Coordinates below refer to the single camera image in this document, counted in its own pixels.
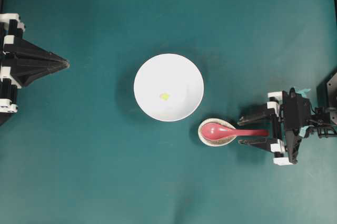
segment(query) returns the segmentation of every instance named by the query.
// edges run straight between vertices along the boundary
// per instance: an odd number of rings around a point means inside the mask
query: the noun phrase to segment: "teal mat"
[[[20,91],[0,128],[0,223],[335,224],[337,139],[303,141],[299,164],[237,142],[204,146],[199,123],[337,67],[333,0],[5,0],[24,38],[71,67]],[[201,70],[188,118],[154,121],[133,79],[160,53]]]

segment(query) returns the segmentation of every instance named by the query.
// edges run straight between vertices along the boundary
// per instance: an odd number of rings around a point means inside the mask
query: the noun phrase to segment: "pointed gripper tip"
[[[69,69],[70,68],[70,63],[69,63],[68,60],[65,60],[64,66],[65,66],[65,69]]]

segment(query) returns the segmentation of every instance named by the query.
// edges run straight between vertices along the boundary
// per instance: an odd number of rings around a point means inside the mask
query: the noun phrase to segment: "red spoon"
[[[201,133],[204,138],[210,141],[218,141],[230,136],[268,136],[269,131],[259,130],[239,130],[232,129],[218,123],[207,123],[202,126]]]

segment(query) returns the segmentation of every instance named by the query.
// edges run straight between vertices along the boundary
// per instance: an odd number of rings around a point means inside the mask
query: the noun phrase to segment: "robotic arm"
[[[309,99],[291,88],[286,91],[268,93],[269,101],[254,114],[244,115],[238,125],[247,125],[270,120],[272,138],[240,140],[246,144],[274,153],[274,164],[297,164],[302,139],[317,133],[319,138],[337,137],[337,73],[327,82],[329,107],[312,109]]]
[[[22,39],[25,24],[16,13],[0,14],[0,125],[17,112],[17,91],[69,62]]]

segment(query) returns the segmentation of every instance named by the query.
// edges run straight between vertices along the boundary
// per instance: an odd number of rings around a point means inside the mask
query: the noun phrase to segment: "bowl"
[[[133,89],[137,104],[147,115],[171,122],[196,110],[204,94],[204,81],[189,59],[160,54],[140,67]]]

